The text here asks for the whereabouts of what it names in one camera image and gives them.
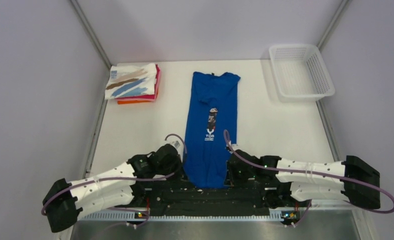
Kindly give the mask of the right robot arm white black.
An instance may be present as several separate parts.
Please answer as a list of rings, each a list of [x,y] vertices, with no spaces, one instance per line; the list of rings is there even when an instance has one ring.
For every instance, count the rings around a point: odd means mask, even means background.
[[[378,210],[380,173],[357,156],[330,163],[303,162],[275,155],[251,156],[238,149],[226,162],[233,186],[253,179],[274,189],[268,197],[271,208],[292,206],[296,201],[341,200],[357,207]]]

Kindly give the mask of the blue t shirt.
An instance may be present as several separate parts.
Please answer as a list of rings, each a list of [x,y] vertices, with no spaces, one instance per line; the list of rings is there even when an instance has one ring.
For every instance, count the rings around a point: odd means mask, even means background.
[[[237,142],[238,86],[240,76],[195,71],[185,129],[187,158],[184,171],[197,188],[222,189],[227,176],[224,130]]]

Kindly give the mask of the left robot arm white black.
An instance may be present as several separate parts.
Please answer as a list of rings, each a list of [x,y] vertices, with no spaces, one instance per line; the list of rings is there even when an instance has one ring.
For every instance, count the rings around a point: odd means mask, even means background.
[[[72,227],[83,217],[104,209],[131,204],[139,207],[145,193],[132,188],[141,182],[165,181],[182,167],[178,147],[165,144],[157,151],[137,154],[120,165],[80,180],[53,183],[42,201],[41,214],[52,233]]]

